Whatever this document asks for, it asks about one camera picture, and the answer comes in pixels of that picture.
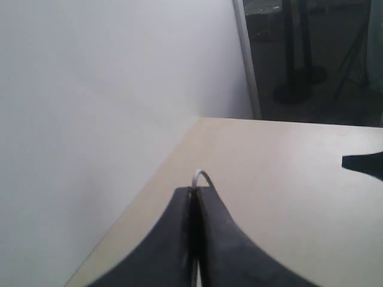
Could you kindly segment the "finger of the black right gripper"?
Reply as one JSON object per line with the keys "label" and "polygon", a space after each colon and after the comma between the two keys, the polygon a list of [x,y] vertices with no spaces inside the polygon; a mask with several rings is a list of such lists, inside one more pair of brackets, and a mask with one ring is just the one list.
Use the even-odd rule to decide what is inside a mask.
{"label": "finger of the black right gripper", "polygon": [[382,152],[364,155],[345,155],[342,157],[342,167],[383,180]]}

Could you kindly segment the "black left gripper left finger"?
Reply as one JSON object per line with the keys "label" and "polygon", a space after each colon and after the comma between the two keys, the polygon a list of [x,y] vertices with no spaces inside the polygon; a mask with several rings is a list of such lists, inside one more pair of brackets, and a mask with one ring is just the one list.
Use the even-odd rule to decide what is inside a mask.
{"label": "black left gripper left finger", "polygon": [[192,286],[191,206],[192,189],[177,188],[145,238],[93,286]]}

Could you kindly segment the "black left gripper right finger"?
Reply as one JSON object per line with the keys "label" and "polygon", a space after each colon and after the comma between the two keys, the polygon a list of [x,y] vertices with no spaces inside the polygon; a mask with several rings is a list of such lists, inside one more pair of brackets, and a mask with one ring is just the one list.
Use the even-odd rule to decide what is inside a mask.
{"label": "black left gripper right finger", "polygon": [[203,286],[311,286],[259,248],[236,224],[215,189],[197,189]]}

